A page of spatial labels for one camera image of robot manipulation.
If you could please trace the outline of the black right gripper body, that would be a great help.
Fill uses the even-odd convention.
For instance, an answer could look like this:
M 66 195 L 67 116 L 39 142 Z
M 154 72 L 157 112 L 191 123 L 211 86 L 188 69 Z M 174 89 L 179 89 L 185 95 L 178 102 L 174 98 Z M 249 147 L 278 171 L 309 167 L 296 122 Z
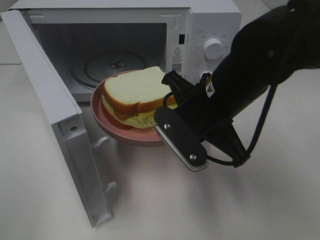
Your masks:
M 231 158 L 230 161 L 223 161 L 207 153 L 208 162 L 237 168 L 248 160 L 250 154 L 233 127 L 232 116 L 218 113 L 210 100 L 203 82 L 194 85 L 186 100 L 175 100 L 173 93 L 168 93 L 164 97 L 163 107 L 174 110 L 201 144 L 207 141 Z

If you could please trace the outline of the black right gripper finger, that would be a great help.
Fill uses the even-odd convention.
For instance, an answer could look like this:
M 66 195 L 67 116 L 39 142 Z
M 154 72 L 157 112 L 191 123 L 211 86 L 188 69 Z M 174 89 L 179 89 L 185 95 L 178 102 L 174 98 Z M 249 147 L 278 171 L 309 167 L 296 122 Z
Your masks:
M 208 166 L 206 149 L 173 109 L 159 107 L 154 113 L 154 121 L 157 134 L 185 168 L 198 172 Z
M 161 81 L 163 85 L 169 86 L 175 100 L 186 100 L 193 84 L 184 79 L 174 70 L 166 73 Z

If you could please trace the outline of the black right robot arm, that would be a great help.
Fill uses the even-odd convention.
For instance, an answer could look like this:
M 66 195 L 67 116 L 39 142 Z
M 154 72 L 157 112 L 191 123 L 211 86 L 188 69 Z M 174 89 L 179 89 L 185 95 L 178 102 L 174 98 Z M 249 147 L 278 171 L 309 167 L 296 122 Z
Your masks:
M 209 162 L 242 166 L 255 148 L 279 84 L 295 71 L 320 66 L 320 3 L 290 0 L 244 26 L 213 73 L 191 84 L 175 71 L 162 83 L 177 107 L 154 113 L 163 142 L 192 172 Z M 244 147 L 233 119 L 262 94 L 266 99 L 252 140 Z

